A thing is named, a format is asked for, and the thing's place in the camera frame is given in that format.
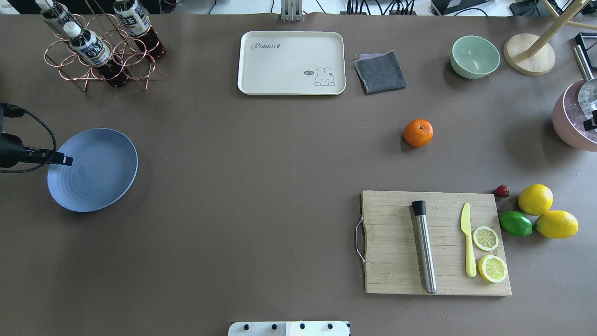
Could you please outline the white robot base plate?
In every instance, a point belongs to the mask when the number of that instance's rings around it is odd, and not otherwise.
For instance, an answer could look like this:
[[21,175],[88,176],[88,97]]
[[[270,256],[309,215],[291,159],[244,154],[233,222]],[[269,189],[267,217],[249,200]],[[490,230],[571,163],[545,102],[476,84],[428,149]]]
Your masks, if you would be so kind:
[[235,322],[229,336],[350,336],[346,321],[266,321]]

